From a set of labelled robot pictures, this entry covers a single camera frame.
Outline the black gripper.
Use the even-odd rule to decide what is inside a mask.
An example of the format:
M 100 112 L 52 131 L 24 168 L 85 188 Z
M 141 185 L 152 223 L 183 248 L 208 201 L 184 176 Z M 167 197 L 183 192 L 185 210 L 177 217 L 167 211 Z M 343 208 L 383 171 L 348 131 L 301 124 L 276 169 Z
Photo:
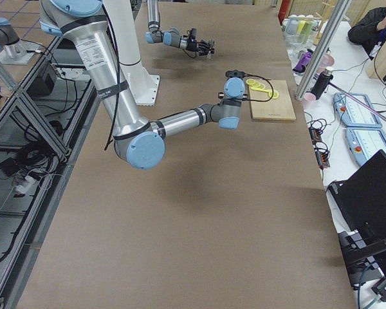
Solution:
M 186 50 L 189 52 L 198 52 L 200 55 L 211 55 L 214 54 L 214 49 L 209 46 L 214 46 L 214 40 L 209 39 L 208 41 L 201 40 L 200 42 L 196 39 L 196 28 L 192 28 L 188 31 L 187 46 Z

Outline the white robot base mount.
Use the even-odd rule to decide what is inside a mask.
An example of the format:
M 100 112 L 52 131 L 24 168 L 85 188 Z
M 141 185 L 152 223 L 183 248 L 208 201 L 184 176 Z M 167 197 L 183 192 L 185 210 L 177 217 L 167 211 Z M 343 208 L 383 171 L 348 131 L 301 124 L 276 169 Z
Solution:
M 134 17 L 129 0 L 103 2 L 113 24 L 120 67 L 139 106 L 153 106 L 156 101 L 160 77 L 151 75 L 143 67 Z

